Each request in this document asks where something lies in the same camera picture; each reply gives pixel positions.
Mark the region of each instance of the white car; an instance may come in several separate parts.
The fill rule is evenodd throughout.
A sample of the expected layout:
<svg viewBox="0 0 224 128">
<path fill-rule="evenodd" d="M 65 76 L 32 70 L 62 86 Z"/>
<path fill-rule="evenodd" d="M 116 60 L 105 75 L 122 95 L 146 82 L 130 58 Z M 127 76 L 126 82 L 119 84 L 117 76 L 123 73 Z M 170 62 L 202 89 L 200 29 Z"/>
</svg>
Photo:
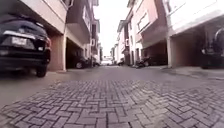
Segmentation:
<svg viewBox="0 0 224 128">
<path fill-rule="evenodd" d="M 112 61 L 111 60 L 103 60 L 102 62 L 101 62 L 101 65 L 104 65 L 104 66 L 109 66 L 109 65 L 112 65 L 113 63 L 112 63 Z"/>
</svg>

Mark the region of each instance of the car bumper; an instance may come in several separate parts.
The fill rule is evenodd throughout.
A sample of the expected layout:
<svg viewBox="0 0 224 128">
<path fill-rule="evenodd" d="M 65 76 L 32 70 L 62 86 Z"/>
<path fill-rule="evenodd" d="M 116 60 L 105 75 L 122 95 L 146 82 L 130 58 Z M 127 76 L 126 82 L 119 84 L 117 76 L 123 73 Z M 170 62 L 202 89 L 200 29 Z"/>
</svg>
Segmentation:
<svg viewBox="0 0 224 128">
<path fill-rule="evenodd" d="M 43 64 L 43 61 L 39 59 L 0 57 L 0 67 L 2 70 L 7 68 L 38 67 L 43 65 L 46 64 Z"/>
</svg>

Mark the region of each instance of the car window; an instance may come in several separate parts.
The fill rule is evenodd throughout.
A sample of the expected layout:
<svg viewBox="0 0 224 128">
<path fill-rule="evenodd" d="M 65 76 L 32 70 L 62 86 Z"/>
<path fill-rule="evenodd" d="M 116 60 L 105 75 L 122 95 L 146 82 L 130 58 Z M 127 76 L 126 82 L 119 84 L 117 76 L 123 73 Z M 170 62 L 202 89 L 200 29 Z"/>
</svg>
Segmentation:
<svg viewBox="0 0 224 128">
<path fill-rule="evenodd" d="M 23 28 L 26 32 L 35 35 L 47 36 L 45 29 L 39 23 L 9 14 L 0 16 L 0 25 L 2 29 L 18 30 Z"/>
</svg>

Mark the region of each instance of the garage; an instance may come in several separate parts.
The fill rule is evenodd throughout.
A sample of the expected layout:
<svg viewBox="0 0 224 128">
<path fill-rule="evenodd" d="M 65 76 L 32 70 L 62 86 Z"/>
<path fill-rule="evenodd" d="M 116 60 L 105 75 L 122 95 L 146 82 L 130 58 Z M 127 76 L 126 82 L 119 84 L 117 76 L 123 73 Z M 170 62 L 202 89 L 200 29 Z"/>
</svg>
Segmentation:
<svg viewBox="0 0 224 128">
<path fill-rule="evenodd" d="M 152 46 L 143 49 L 144 58 L 150 58 L 149 65 L 168 65 L 167 43 L 162 40 Z"/>
<path fill-rule="evenodd" d="M 169 65 L 172 67 L 204 66 L 207 58 L 203 55 L 203 49 L 207 50 L 210 47 L 214 50 L 214 37 L 223 26 L 223 19 L 215 19 L 173 35 L 170 42 L 168 41 Z"/>
<path fill-rule="evenodd" d="M 83 56 L 83 50 L 69 39 L 66 44 L 66 69 L 73 69 L 77 59 Z"/>
</svg>

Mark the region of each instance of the paved street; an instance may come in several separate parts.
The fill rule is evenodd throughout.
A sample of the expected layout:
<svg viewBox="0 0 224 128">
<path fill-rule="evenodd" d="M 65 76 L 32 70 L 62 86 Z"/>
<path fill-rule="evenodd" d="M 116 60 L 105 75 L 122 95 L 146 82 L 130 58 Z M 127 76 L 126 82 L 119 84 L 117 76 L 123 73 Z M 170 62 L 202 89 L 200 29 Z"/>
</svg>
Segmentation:
<svg viewBox="0 0 224 128">
<path fill-rule="evenodd" d="M 224 85 L 155 69 L 100 67 L 4 107 L 0 127 L 223 128 Z"/>
</svg>

